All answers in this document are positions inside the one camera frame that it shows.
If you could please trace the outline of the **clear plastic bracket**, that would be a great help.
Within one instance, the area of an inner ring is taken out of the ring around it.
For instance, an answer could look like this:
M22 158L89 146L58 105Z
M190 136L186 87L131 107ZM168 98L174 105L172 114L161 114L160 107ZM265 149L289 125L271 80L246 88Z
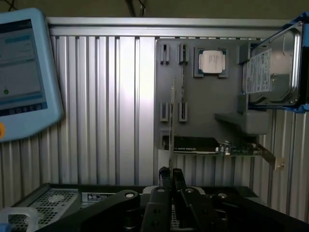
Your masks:
M26 232L35 232L39 229L39 213L31 207L6 207L0 211L0 224L9 224L9 215L24 215L28 217Z

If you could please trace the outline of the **grey mesh power supply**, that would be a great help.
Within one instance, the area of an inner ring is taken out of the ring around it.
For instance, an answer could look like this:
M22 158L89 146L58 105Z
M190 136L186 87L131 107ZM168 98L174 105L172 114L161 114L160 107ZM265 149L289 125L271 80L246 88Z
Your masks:
M38 212L38 226L43 228L81 209L111 196L110 193L79 192L76 189L51 188L35 198L28 207Z

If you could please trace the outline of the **black graphics card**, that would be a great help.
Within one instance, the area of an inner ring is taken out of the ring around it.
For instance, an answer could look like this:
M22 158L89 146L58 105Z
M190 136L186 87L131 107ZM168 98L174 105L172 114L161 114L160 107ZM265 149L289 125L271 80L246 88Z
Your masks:
M226 157L262 157L273 170L282 170L285 159L273 155L259 143L218 142L211 137L174 137L174 153Z

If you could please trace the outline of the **silver hard disk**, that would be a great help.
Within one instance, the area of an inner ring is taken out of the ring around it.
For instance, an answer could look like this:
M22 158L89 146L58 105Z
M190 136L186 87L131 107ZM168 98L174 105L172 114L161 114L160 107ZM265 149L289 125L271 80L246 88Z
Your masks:
M298 21L251 47L243 78L250 107L290 107L297 103L302 35L303 22Z

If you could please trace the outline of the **grey parts rack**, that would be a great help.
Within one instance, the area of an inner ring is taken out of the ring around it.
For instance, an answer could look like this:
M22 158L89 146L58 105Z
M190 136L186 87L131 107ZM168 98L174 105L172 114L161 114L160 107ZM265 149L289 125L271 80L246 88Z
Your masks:
M252 141L270 130L269 114L251 110L243 93L245 65L240 59L250 41L159 39L156 42L154 145L169 148L171 87L176 79L174 137L211 137L233 144ZM198 72L198 51L225 50L223 74Z

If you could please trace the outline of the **light blue teach pendant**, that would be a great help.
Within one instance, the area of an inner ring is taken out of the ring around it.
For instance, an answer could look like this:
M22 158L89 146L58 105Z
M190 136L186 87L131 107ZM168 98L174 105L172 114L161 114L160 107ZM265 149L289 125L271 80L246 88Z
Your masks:
M0 143L35 135L63 116L46 17L0 13Z

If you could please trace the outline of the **silver CPU chip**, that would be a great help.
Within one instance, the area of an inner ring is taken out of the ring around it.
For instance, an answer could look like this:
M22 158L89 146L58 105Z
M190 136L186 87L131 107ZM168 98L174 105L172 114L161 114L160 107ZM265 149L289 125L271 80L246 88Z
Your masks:
M223 74L226 71L225 50L198 51L198 72L201 74Z

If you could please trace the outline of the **black PC case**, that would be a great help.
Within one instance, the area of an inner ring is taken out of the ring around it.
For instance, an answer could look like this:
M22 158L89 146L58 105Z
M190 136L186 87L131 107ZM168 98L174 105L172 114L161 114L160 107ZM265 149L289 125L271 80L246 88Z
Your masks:
M22 198L20 201L10 207L28 207L35 198L41 196L49 189L76 189L79 192L96 192L96 193L110 193L116 194L119 191L131 189L133 191L142 194L144 188L139 186L92 186L92 185L60 185L60 184L44 184L41 187L34 190L29 195ZM200 194L207 196L217 195L224 193L230 197L240 196L261 205L257 195L253 193L247 187L192 187L197 189ZM169 232L196 232L196 230L190 226L180 222L180 207L176 205L176 192L170 187L170 230ZM39 228L35 232L74 232L72 224L73 217L77 212L72 213L66 217L57 220L43 228ZM302 222L298 219L291 217L297 222L297 232L309 232L309 224ZM24 215L9 215L9 224L0 224L0 232L26 232L28 227L28 217Z

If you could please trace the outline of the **blue disk caddy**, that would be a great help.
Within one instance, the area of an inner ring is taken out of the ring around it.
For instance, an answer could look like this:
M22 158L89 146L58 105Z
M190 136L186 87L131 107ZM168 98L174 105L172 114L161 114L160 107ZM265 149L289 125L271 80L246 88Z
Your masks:
M301 59L299 73L299 94L298 101L290 107L272 108L252 108L251 109L284 109L295 113L305 113L309 111L309 12L303 12L290 23L284 25L280 31L287 28L289 24L303 22L303 35L301 43Z

